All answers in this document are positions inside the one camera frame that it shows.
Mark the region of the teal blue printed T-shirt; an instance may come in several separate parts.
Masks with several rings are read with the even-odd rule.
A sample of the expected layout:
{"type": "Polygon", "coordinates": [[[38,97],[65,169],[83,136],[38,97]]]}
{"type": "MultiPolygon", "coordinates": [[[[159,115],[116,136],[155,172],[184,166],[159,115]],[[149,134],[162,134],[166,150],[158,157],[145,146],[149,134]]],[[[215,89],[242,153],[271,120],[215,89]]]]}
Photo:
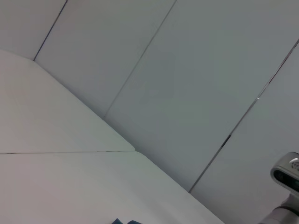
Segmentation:
{"type": "MultiPolygon", "coordinates": [[[[115,220],[112,222],[112,224],[124,224],[124,223],[121,222],[121,221],[117,218],[117,219],[115,219],[115,220]]],[[[131,220],[131,221],[129,221],[127,224],[141,224],[141,223],[139,223],[139,222],[137,222],[137,221],[134,221],[134,220],[131,220]]]]}

